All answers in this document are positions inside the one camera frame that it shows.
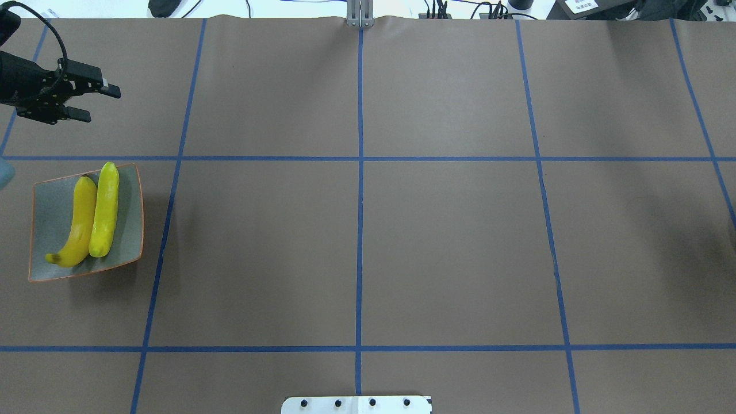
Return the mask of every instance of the white metal bracket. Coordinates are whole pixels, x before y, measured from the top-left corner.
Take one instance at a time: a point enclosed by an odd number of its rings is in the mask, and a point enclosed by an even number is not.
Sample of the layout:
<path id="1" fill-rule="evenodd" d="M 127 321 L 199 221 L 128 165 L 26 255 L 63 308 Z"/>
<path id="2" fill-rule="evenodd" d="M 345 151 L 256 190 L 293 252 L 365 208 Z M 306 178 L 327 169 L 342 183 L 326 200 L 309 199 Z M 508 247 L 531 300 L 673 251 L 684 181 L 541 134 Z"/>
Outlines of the white metal bracket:
<path id="1" fill-rule="evenodd" d="M 347 0 L 346 22 L 361 29 L 373 26 L 373 0 Z"/>
<path id="2" fill-rule="evenodd" d="M 281 414 L 432 414 L 428 396 L 292 397 Z"/>

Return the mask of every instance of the white plate with black screws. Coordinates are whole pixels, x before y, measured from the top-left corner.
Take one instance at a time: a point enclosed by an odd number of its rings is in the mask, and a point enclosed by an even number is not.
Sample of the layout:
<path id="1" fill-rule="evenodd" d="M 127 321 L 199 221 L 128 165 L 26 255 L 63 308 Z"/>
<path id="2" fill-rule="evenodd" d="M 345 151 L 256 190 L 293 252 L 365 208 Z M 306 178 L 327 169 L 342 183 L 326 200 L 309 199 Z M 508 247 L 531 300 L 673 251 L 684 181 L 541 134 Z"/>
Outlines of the white plate with black screws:
<path id="1" fill-rule="evenodd" d="M 281 414 L 431 414 L 432 398 L 427 396 L 337 396 L 291 397 L 281 406 Z"/>

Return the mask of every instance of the white label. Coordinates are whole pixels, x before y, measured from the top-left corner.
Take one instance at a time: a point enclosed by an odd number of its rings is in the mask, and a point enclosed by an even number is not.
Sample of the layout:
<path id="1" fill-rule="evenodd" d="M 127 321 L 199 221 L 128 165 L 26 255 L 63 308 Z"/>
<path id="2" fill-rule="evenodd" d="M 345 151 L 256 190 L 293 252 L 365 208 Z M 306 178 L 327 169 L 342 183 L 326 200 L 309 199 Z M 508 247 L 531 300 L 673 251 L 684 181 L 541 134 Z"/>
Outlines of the white label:
<path id="1" fill-rule="evenodd" d="M 570 10 L 575 14 L 595 9 L 598 6 L 598 4 L 595 3 L 595 0 L 565 0 L 565 4 L 567 4 Z"/>

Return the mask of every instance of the black cord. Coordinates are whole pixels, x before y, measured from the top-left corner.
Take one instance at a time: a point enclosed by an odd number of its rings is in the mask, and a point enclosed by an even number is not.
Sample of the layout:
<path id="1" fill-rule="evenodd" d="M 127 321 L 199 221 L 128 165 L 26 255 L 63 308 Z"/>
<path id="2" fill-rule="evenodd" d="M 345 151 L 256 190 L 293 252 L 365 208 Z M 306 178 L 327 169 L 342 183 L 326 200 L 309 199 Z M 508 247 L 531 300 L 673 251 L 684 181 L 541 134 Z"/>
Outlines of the black cord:
<path id="1" fill-rule="evenodd" d="M 199 6 L 199 3 L 202 3 L 202 0 L 197 0 L 197 2 L 194 4 L 194 6 L 191 7 L 191 9 L 189 9 L 188 12 L 184 13 L 184 15 L 182 16 L 182 18 L 185 18 L 186 16 L 189 15 L 189 13 L 193 12 L 194 9 L 196 9 L 197 6 Z"/>
<path id="2" fill-rule="evenodd" d="M 446 11 L 445 11 L 445 4 L 442 3 L 442 0 L 435 0 L 437 2 L 437 18 L 447 18 Z"/>
<path id="3" fill-rule="evenodd" d="M 32 8 L 26 6 L 23 3 L 19 3 L 17 1 L 6 1 L 3 4 L 0 4 L 0 13 L 7 11 L 11 7 L 21 7 L 25 9 L 26 11 L 28 11 L 29 13 L 36 16 L 39 20 L 41 20 L 43 24 L 45 24 L 46 27 L 48 27 L 49 30 L 51 30 L 51 33 L 54 34 L 54 37 L 59 42 L 59 47 L 61 48 L 61 56 L 62 56 L 61 57 L 61 71 L 59 72 L 59 77 L 57 77 L 56 80 L 47 89 L 42 90 L 39 94 L 32 95 L 26 98 L 19 98 L 16 101 L 13 101 L 13 100 L 0 101 L 0 103 L 3 103 L 5 105 L 16 106 L 18 104 L 21 104 L 22 102 L 28 102 L 28 101 L 43 98 L 44 96 L 53 92 L 53 90 L 56 89 L 56 87 L 59 85 L 59 82 L 61 82 L 61 79 L 63 79 L 64 76 L 66 75 L 66 67 L 68 65 L 69 59 L 68 59 L 68 56 L 66 55 L 66 47 L 64 47 L 64 42 L 61 40 L 61 36 L 59 36 L 59 32 L 57 32 L 56 29 L 54 29 L 54 27 L 51 25 L 51 23 L 49 23 L 48 20 L 46 20 L 42 15 L 38 14 Z"/>
<path id="4" fill-rule="evenodd" d="M 690 20 L 690 21 L 693 20 L 693 13 L 695 12 L 695 7 L 698 4 L 698 2 L 699 0 L 693 0 L 693 6 L 690 8 L 690 14 L 687 15 L 687 20 Z"/>
<path id="5" fill-rule="evenodd" d="M 507 14 L 509 12 L 509 9 L 506 8 L 501 2 L 499 1 L 496 4 L 496 7 L 493 9 L 493 13 L 489 13 L 488 18 L 501 18 L 501 15 Z"/>
<path id="6" fill-rule="evenodd" d="M 490 14 L 490 13 L 491 13 L 491 8 L 493 7 L 493 4 L 490 4 L 490 3 L 488 2 L 488 1 L 484 1 L 484 2 L 482 2 L 482 3 L 476 3 L 476 4 L 477 4 L 477 6 L 475 6 L 475 10 L 473 10 L 473 14 L 471 14 L 471 15 L 470 15 L 470 20 L 472 20 L 472 19 L 473 19 L 473 18 L 475 17 L 475 12 L 477 12 L 477 11 L 478 11 L 478 9 L 479 9 L 479 8 L 480 8 L 481 6 L 483 6 L 483 5 L 486 5 L 486 6 L 488 6 L 488 14 Z"/>
<path id="7" fill-rule="evenodd" d="M 506 17 L 508 15 L 522 15 L 522 16 L 525 16 L 525 17 L 528 17 L 528 18 L 532 18 L 534 20 L 539 20 L 538 18 L 536 18 L 536 17 L 534 17 L 532 15 L 525 14 L 525 13 L 507 13 L 505 15 L 498 16 L 498 18 L 504 18 L 504 17 Z"/>

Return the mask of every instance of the blue object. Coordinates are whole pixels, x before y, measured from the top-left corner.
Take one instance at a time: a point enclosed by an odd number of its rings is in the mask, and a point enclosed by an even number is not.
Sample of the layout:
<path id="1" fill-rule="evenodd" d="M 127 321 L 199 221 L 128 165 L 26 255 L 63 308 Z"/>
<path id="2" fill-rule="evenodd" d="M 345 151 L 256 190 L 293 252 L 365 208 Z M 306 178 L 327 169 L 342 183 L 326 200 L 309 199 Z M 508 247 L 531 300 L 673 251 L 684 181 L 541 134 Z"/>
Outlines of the blue object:
<path id="1" fill-rule="evenodd" d="M 0 190 L 2 190 L 15 175 L 15 168 L 0 157 Z"/>

